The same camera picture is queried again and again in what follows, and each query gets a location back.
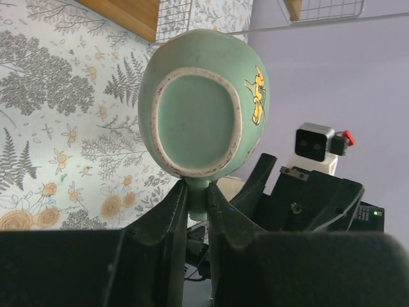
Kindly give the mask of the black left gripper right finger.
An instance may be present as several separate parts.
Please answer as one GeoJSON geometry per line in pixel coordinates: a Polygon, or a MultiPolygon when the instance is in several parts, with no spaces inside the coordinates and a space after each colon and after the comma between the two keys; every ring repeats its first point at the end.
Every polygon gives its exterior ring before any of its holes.
{"type": "Polygon", "coordinates": [[[215,306],[407,306],[408,253],[380,232],[267,232],[207,190],[215,306]]]}

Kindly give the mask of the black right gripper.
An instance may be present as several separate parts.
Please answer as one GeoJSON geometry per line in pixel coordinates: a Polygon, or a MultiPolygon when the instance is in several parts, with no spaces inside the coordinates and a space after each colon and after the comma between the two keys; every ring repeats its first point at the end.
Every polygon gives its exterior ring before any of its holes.
{"type": "Polygon", "coordinates": [[[230,204],[266,231],[347,231],[364,186],[299,167],[281,167],[270,194],[266,181],[276,163],[261,154],[250,177],[230,204]]]}

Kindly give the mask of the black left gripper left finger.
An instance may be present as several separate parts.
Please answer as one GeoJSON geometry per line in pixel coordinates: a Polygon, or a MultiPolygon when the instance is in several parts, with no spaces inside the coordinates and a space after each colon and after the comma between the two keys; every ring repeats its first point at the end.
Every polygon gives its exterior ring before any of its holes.
{"type": "Polygon", "coordinates": [[[120,230],[1,232],[2,306],[181,306],[187,185],[120,230]]]}

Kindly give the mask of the teal green mug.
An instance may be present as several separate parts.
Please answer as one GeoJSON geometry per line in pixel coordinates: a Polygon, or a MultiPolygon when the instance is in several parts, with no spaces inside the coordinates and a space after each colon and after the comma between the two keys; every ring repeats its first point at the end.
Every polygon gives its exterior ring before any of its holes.
{"type": "Polygon", "coordinates": [[[269,108],[265,65],[234,36],[194,29],[154,52],[139,89],[139,132],[153,160],[187,184],[192,220],[207,218],[210,183],[252,155],[269,108]]]}

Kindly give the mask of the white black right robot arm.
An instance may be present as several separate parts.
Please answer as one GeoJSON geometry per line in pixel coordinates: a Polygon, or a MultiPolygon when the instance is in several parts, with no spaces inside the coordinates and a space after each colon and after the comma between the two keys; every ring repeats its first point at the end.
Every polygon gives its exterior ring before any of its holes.
{"type": "Polygon", "coordinates": [[[280,168],[270,194],[266,181],[276,163],[260,156],[230,204],[268,232],[384,231],[385,210],[362,201],[364,186],[300,162],[280,168]]]}

